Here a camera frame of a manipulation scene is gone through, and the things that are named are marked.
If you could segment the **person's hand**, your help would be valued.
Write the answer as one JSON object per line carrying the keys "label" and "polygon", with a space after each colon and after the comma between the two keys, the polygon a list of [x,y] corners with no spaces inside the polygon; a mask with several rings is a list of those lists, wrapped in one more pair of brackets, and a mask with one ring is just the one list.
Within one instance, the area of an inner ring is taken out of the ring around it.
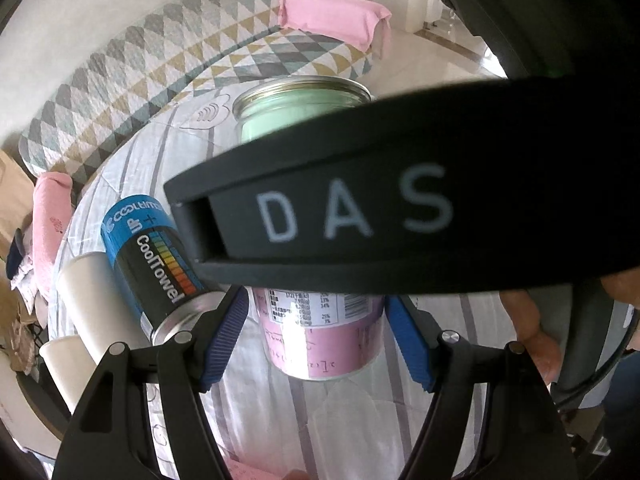
{"label": "person's hand", "polygon": [[[612,274],[602,278],[601,284],[614,300],[639,309],[639,269]],[[540,312],[526,290],[499,292],[506,313],[512,321],[516,340],[532,357],[544,383],[548,386],[558,378],[562,354],[559,344],[540,326]]]}

